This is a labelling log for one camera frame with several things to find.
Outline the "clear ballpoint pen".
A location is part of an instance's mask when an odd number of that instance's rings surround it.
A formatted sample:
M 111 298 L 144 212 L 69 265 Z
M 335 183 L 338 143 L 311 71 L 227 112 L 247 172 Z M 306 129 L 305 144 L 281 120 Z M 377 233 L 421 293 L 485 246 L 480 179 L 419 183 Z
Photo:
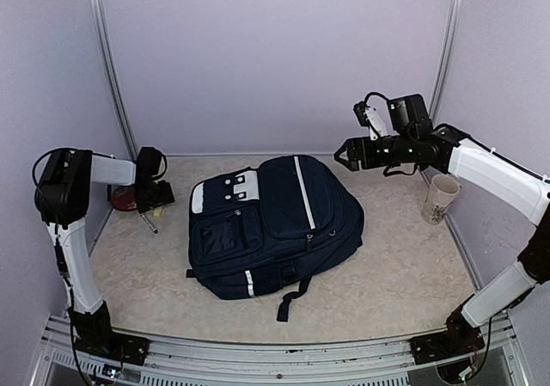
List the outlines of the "clear ballpoint pen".
M 148 218 L 148 216 L 145 213 L 140 213 L 139 216 L 143 219 L 143 221 L 147 224 L 149 229 L 154 233 L 158 233 L 158 228 L 151 222 L 151 220 Z

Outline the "navy blue student backpack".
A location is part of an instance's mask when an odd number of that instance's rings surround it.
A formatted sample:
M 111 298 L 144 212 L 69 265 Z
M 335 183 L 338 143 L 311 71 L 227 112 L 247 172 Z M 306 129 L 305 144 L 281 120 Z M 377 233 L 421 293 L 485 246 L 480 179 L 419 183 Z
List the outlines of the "navy blue student backpack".
M 257 168 L 197 184 L 189 200 L 187 277 L 222 300 L 261 297 L 296 284 L 290 304 L 311 279 L 362 245 L 364 209 L 332 171 L 312 156 L 280 156 Z

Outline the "yellow highlighter marker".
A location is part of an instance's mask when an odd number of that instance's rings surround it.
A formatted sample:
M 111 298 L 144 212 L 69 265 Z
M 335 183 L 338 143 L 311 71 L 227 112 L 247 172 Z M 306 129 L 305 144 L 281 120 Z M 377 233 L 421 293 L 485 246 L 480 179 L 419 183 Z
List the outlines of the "yellow highlighter marker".
M 164 207 L 163 206 L 157 207 L 153 211 L 153 217 L 160 218 L 163 213 L 164 213 Z

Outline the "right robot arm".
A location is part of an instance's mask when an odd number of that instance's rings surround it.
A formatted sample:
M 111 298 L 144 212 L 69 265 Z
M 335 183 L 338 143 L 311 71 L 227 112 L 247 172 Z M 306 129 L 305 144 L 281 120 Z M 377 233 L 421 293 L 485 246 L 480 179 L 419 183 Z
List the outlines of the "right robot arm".
M 472 328 L 488 322 L 536 285 L 549 280 L 549 179 L 511 161 L 458 128 L 434 126 L 422 95 L 387 99 L 395 134 L 383 135 L 372 122 L 367 101 L 355 104 L 359 124 L 367 137 L 349 138 L 334 153 L 336 162 L 350 171 L 382 168 L 386 176 L 411 163 L 415 170 L 432 167 L 445 175 L 473 183 L 515 208 L 535 226 L 527 247 L 516 261 L 459 308 L 463 322 L 445 329 L 439 346 L 456 355 L 474 337 Z

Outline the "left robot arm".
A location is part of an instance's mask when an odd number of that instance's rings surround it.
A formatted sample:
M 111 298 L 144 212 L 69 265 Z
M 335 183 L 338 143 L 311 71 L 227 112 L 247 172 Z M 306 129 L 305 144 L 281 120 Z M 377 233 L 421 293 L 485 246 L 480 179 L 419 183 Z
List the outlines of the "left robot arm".
M 143 147 L 135 161 L 117 159 L 92 150 L 57 148 L 38 158 L 32 168 L 34 203 L 46 224 L 69 302 L 70 321 L 80 336 L 104 356 L 120 347 L 111 329 L 106 301 L 100 294 L 89 262 L 86 216 L 94 183 L 129 187 L 140 216 L 174 203 L 170 184 L 163 179 L 166 156 Z

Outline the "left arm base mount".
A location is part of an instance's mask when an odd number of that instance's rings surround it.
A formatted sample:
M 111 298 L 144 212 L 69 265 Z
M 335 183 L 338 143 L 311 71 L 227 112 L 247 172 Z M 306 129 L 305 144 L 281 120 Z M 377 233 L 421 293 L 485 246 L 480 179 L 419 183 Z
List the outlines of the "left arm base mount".
M 106 303 L 94 313 L 70 310 L 70 322 L 76 330 L 76 349 L 122 364 L 143 366 L 150 341 L 133 334 L 113 330 Z

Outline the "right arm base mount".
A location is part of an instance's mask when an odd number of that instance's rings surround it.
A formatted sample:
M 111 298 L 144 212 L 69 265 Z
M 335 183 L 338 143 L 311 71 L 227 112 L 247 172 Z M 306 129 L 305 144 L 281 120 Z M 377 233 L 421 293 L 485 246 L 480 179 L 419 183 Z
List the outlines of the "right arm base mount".
M 471 353 L 485 347 L 478 327 L 472 327 L 455 309 L 445 322 L 443 331 L 411 338 L 410 347 L 416 365 L 428 364 Z

